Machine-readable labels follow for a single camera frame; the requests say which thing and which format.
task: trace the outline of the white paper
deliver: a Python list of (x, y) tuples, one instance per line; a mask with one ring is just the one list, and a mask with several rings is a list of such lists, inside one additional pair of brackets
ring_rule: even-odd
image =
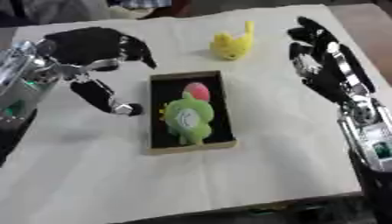
[[(325, 6), (19, 29), (14, 41), (92, 25), (145, 40), (158, 69), (129, 62), (92, 75), (146, 107), (151, 74), (221, 70), (239, 143), (232, 149), (145, 155), (148, 115), (104, 114), (61, 82), (39, 105), (38, 119), (0, 170), (2, 222), (132, 221), (359, 191), (336, 106), (303, 86), (289, 62), (286, 32), (297, 26), (298, 16), (319, 21), (350, 46), (379, 99), (392, 108), (390, 87)], [(208, 45), (214, 34), (241, 34), (246, 20), (255, 21), (251, 53), (231, 62), (213, 57)]]

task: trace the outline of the ball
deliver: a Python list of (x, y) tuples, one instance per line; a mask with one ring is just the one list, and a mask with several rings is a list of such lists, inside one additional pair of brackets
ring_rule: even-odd
[(200, 82), (189, 83), (186, 85), (184, 91), (190, 93), (193, 98), (197, 100), (202, 100), (205, 102), (210, 101), (210, 91), (204, 84)]

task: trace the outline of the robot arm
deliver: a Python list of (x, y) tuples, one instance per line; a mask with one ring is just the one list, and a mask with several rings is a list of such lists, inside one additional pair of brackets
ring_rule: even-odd
[(308, 18), (298, 23), (288, 31), (296, 41), (290, 60), (308, 88), (338, 105), (338, 124), (364, 195), (379, 223), (392, 223), (392, 116), (347, 46)]
[(0, 52), (0, 166), (37, 114), (38, 104), (60, 80), (73, 92), (110, 114), (136, 116), (140, 104), (120, 102), (115, 91), (90, 71), (112, 71), (126, 60), (156, 64), (148, 46), (119, 31), (90, 27), (21, 41)]

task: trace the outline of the stuffed toy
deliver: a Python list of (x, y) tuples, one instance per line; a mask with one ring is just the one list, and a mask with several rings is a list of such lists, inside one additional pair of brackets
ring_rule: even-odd
[(169, 133), (179, 136), (180, 144), (203, 144), (203, 139), (211, 135), (208, 125), (214, 119), (211, 105), (195, 99), (184, 91), (182, 99), (171, 101), (164, 110), (164, 121)]
[(233, 38), (226, 32), (215, 35), (210, 49), (216, 55), (226, 60), (238, 60), (245, 55), (253, 45), (255, 25), (253, 21), (245, 23), (245, 34), (239, 38)]

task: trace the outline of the table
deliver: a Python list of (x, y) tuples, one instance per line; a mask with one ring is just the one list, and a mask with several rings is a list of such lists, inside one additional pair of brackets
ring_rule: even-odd
[[(150, 74), (220, 69), (240, 144), (230, 150), (145, 155), (141, 128), (147, 116), (108, 117), (62, 82), (40, 105), (38, 120), (0, 170), (2, 220), (108, 223), (358, 192), (334, 122), (336, 108), (301, 86), (290, 62), (282, 60), (290, 42), (285, 31), (298, 15), (317, 18), (349, 45), (380, 89), (379, 98), (392, 107), (388, 83), (322, 6), (18, 30), (14, 40), (38, 40), (43, 33), (87, 25), (135, 33), (151, 47), (158, 70), (135, 62), (110, 76), (94, 76), (144, 105)], [(235, 63), (211, 58), (206, 43), (213, 34), (240, 33), (245, 19), (256, 23), (258, 42), (251, 55)]]

